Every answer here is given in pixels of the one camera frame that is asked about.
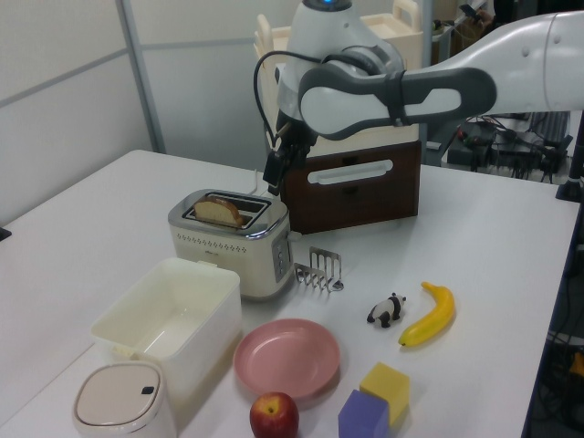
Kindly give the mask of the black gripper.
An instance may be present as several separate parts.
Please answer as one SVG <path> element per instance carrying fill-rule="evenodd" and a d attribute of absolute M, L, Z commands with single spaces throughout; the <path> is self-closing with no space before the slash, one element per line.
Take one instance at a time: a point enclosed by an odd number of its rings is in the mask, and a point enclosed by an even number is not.
<path fill-rule="evenodd" d="M 316 143 L 316 133 L 303 121 L 285 113 L 279 113 L 276 119 L 276 134 L 280 140 L 277 151 L 268 154 L 263 179 L 268 191 L 279 196 L 281 184 L 288 167 L 302 169 L 305 158 Z"/>

